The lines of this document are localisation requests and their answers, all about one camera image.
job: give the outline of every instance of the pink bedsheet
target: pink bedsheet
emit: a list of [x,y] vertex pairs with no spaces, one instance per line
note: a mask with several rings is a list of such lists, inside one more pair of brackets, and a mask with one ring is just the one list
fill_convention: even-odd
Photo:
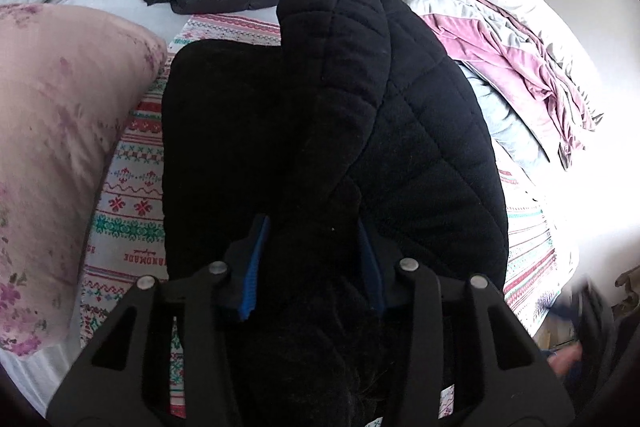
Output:
[[480,19],[439,13],[421,17],[436,33],[450,57],[472,64],[500,91],[548,154],[550,143],[559,136],[559,152],[563,164],[569,166],[572,152],[583,148],[577,136],[572,109],[580,116],[578,125],[586,130],[595,129],[584,98],[575,84],[554,64],[535,34],[505,10],[486,0],[475,1],[500,14],[526,35],[535,44],[537,54],[506,45]]

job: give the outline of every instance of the white bedding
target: white bedding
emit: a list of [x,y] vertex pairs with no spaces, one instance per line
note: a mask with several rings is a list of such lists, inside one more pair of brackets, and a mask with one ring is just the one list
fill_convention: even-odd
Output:
[[[147,6],[143,0],[49,0],[49,2],[88,6],[113,13],[151,30],[162,37],[167,44],[173,40],[189,20],[188,15],[175,14],[169,3]],[[278,23],[275,7],[247,10],[237,14],[263,22]]]
[[459,61],[457,64],[474,90],[491,138],[534,183],[545,180],[552,166],[529,128],[491,83],[466,64]]

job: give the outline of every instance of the white wall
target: white wall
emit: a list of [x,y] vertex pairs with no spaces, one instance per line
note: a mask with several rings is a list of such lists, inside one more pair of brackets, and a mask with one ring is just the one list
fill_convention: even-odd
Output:
[[569,217],[580,245],[576,277],[611,301],[623,271],[640,264],[640,1],[546,0],[568,23],[603,79],[608,111],[590,150],[567,176]]

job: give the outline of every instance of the green pattern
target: green pattern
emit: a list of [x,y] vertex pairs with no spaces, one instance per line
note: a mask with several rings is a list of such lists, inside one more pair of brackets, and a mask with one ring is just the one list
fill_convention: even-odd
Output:
[[92,229],[96,233],[103,233],[112,237],[123,237],[130,241],[164,243],[162,223],[144,223],[137,219],[105,216],[100,213],[100,210],[96,210]]
[[149,111],[132,111],[133,116],[137,118],[146,118],[147,120],[162,120],[162,116],[157,113],[151,113]]
[[166,87],[166,78],[156,78],[154,83],[151,84],[149,90],[146,92],[147,94],[162,94],[164,93],[164,88]]
[[182,345],[178,338],[178,328],[174,321],[171,338],[171,356],[169,363],[169,385],[173,391],[182,391],[184,378],[184,358]]
[[[113,153],[113,158],[118,160],[126,160],[133,163],[144,163],[153,165],[164,165],[164,147],[151,148],[146,147],[146,158],[142,155],[145,153],[146,146],[130,145],[120,143],[116,151]],[[150,155],[156,155],[156,159],[150,158]]]

